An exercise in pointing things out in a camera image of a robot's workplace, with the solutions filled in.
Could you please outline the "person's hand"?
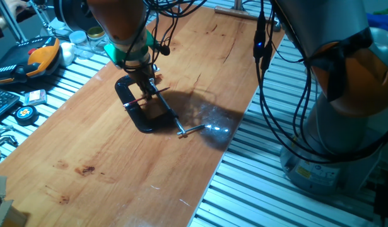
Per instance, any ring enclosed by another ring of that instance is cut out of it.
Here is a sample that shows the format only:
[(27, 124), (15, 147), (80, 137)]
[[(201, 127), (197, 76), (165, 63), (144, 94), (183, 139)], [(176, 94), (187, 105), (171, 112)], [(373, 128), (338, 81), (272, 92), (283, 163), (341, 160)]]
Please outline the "person's hand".
[[(27, 3), (22, 0), (5, 0), (5, 3), (11, 14), (17, 19), (18, 15), (27, 9)], [(5, 19), (0, 15), (0, 29), (7, 27)]]

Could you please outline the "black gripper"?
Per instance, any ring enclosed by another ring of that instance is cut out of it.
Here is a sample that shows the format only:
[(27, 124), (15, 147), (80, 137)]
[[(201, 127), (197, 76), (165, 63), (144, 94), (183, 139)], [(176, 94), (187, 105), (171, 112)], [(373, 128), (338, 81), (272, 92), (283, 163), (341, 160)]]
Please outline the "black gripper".
[(150, 62), (150, 56), (145, 56), (138, 60), (127, 61), (127, 74), (130, 78), (137, 82), (139, 89), (142, 92), (142, 98), (147, 100), (152, 97), (157, 88), (151, 78), (155, 77), (153, 65)]

